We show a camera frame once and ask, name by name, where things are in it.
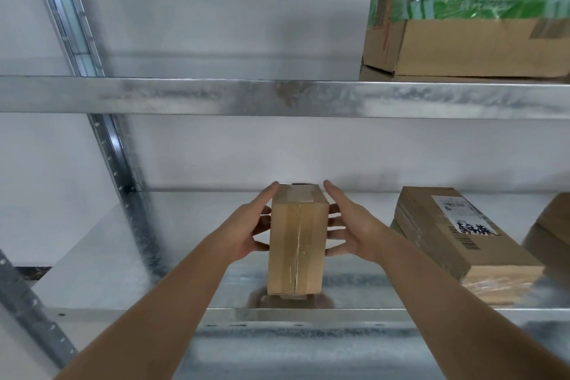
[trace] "label sticker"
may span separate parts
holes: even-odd
[[[481,213],[463,197],[432,195],[455,229],[464,235],[499,236]]]

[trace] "metal shelving unit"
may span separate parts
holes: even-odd
[[[222,216],[253,195],[147,192],[137,171],[139,163],[129,152],[131,145],[122,115],[570,119],[567,81],[362,83],[104,78],[81,0],[46,2],[75,77],[0,77],[0,112],[88,114],[120,199],[120,205],[53,267],[34,291],[13,291],[16,286],[22,287],[22,282],[14,283],[10,262],[0,256],[0,301],[14,307],[12,314],[60,367],[75,349],[54,321],[58,315],[107,311],[117,316],[124,312],[215,228]],[[550,194],[472,196],[484,213],[520,243],[552,199]],[[354,193],[353,198],[379,218],[392,219],[397,194]],[[524,215],[521,218],[517,212],[495,216],[498,203],[524,210]],[[204,208],[214,204],[217,215],[205,218],[209,215]],[[262,254],[252,254],[236,263],[226,274],[197,336],[207,337],[205,328],[218,326],[224,331],[221,336],[234,337],[227,327],[244,322],[251,322],[254,331],[243,337],[257,336],[260,327],[265,328],[265,335],[261,333],[265,337],[272,337],[279,328],[290,332],[295,327],[308,327],[313,332],[307,333],[313,337],[311,333],[319,327],[329,330],[339,324],[376,332],[385,327],[413,329],[382,270],[352,258],[330,260],[325,269],[324,296],[295,308],[275,307],[265,298],[266,258]],[[552,322],[570,321],[570,294],[545,277],[519,305],[499,311],[518,324],[537,322],[547,327]],[[341,335],[351,334],[345,331]],[[416,335],[414,342],[423,345]],[[427,360],[433,364],[431,356]]]

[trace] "shelf surface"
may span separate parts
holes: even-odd
[[[0,76],[0,112],[569,119],[570,84]]]
[[[34,290],[53,313],[69,314],[85,309],[122,312],[157,281],[153,267],[172,269],[204,236],[254,195],[252,192],[145,193],[158,250],[140,255],[141,244],[137,248],[127,218],[117,206]],[[398,194],[358,193],[351,197],[382,221],[391,222]],[[466,194],[466,197],[522,243],[553,195]],[[267,241],[268,233],[259,239]],[[152,244],[142,243],[143,250],[147,246],[152,249]],[[202,323],[410,321],[384,271],[355,256],[327,258],[323,294],[293,307],[276,306],[264,298],[266,272],[267,253],[252,253],[232,264]],[[570,320],[570,294],[544,276],[521,303],[499,311],[515,322]]]

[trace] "hand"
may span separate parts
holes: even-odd
[[[273,182],[250,203],[242,204],[215,230],[212,235],[223,239],[230,254],[230,261],[241,260],[253,251],[268,251],[269,245],[253,239],[253,236],[269,230],[271,208],[267,203],[277,192],[279,182]]]
[[[329,227],[346,227],[340,230],[329,230],[328,239],[341,239],[345,242],[336,247],[328,248],[328,257],[342,254],[355,254],[368,261],[377,262],[377,240],[388,227],[372,216],[360,204],[349,199],[342,189],[330,181],[324,181],[324,189],[330,194],[336,204],[331,204],[330,213],[341,213],[340,216],[328,219]]]

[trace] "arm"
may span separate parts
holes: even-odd
[[[170,380],[227,267],[269,248],[253,236],[269,229],[266,204],[278,187],[241,205],[55,380]]]
[[[336,201],[329,232],[345,243],[327,255],[355,254],[378,263],[449,380],[570,379],[570,368],[501,314],[482,302],[394,230],[350,201],[331,182]]]

